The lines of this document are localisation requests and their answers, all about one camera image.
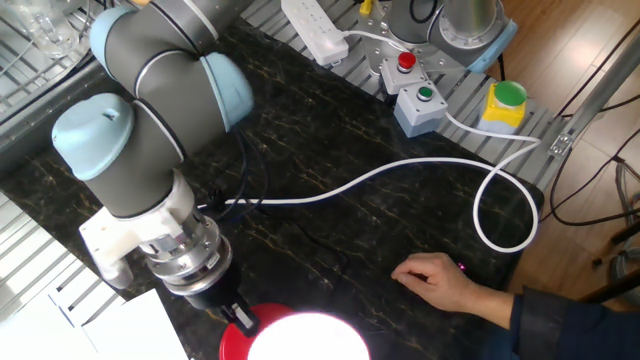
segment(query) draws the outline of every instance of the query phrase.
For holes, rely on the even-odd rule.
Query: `green button cap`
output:
[[[418,90],[418,93],[426,98],[430,98],[433,96],[433,90],[429,89],[428,87],[421,87],[420,90]]]
[[[496,85],[496,99],[507,106],[522,105],[527,101],[527,90],[515,81],[503,81]]]

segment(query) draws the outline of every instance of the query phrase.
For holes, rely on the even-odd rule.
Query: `emergency stop button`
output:
[[[402,73],[408,73],[416,64],[416,56],[410,52],[403,52],[398,55],[398,70]]]

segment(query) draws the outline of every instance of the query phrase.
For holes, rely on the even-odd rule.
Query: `power strip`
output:
[[[327,65],[349,55],[344,34],[315,0],[282,0],[282,11],[318,64]]]

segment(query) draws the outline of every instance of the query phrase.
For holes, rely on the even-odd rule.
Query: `human hand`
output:
[[[413,254],[398,265],[391,278],[444,311],[470,312],[480,288],[442,253]]]

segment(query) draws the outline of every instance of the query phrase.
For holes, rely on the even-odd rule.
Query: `light blue joint cap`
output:
[[[53,146],[82,181],[102,174],[133,131],[129,104],[114,94],[99,94],[75,104],[53,126]]]
[[[229,132],[253,109],[253,93],[242,71],[228,57],[213,53],[200,58]]]
[[[473,64],[469,65],[467,70],[477,74],[487,71],[489,66],[491,66],[491,64],[498,59],[498,56],[500,56],[507,46],[509,46],[511,40],[516,36],[516,32],[518,32],[518,25],[513,22],[513,20],[510,20],[496,41],[489,46],[482,56],[480,56]]]
[[[107,38],[109,32],[113,27],[113,24],[118,21],[123,15],[135,11],[135,9],[128,6],[118,6],[106,11],[103,11],[100,16],[91,25],[91,32],[89,33],[89,43],[91,44],[91,51],[93,55],[98,59],[102,67],[107,70],[107,74],[113,78],[113,75],[109,72],[107,67],[107,56],[105,54],[107,49]]]

